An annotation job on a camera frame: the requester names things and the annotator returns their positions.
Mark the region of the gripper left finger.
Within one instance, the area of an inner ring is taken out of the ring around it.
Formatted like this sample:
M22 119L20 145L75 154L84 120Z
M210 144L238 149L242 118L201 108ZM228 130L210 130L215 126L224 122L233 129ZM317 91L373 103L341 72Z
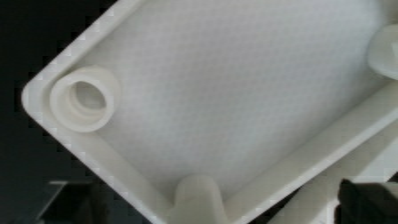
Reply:
M102 224L93 181L50 181L39 202L11 224Z

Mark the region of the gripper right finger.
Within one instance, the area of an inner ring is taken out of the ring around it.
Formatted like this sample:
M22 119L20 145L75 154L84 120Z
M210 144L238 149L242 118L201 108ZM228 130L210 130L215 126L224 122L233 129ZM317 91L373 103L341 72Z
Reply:
M398 224L398 183L341 180L336 224Z

